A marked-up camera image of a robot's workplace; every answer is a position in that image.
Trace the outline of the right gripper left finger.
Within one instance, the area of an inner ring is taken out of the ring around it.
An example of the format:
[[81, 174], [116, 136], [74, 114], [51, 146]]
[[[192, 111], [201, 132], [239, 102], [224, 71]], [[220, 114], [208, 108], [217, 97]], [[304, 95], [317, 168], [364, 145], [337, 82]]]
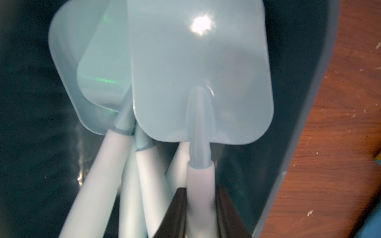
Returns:
[[184, 238], [186, 236], [187, 189], [180, 187], [170, 203], [154, 238]]

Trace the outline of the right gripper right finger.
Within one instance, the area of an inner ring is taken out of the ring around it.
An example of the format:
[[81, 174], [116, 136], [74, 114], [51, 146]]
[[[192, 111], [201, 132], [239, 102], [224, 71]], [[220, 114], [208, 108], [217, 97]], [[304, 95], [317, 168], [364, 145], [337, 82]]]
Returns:
[[216, 187], [218, 238], [251, 238], [227, 189]]

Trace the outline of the teal shovel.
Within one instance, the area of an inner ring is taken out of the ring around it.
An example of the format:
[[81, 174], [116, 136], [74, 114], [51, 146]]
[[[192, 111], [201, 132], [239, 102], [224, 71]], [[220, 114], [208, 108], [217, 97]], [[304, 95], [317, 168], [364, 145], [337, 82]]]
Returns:
[[218, 236], [212, 143], [246, 145], [274, 104], [263, 1], [128, 1], [135, 115], [151, 138], [190, 144], [189, 238]]
[[126, 1], [68, 1], [49, 29], [52, 59], [80, 122], [104, 136], [61, 238], [104, 236], [133, 143]]
[[158, 149], [139, 124], [135, 127], [135, 139], [146, 229], [148, 237], [152, 238], [167, 213], [172, 197]]
[[49, 28], [49, 49], [81, 124], [104, 139], [88, 172], [79, 173], [79, 191], [60, 232], [61, 238], [101, 238], [111, 216], [134, 138], [114, 127], [115, 116], [80, 92], [76, 70], [107, 1], [68, 1]]

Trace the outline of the dark teal storage box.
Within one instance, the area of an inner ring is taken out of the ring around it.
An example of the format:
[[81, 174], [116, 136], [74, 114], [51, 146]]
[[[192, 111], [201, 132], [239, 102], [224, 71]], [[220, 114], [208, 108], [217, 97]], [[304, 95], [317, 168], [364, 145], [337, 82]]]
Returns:
[[[79, 121], [48, 31], [64, 1], [1, 1], [1, 237], [56, 238], [103, 136]], [[217, 184], [259, 237], [335, 43], [338, 1], [265, 1], [274, 116], [248, 145], [212, 144]]]

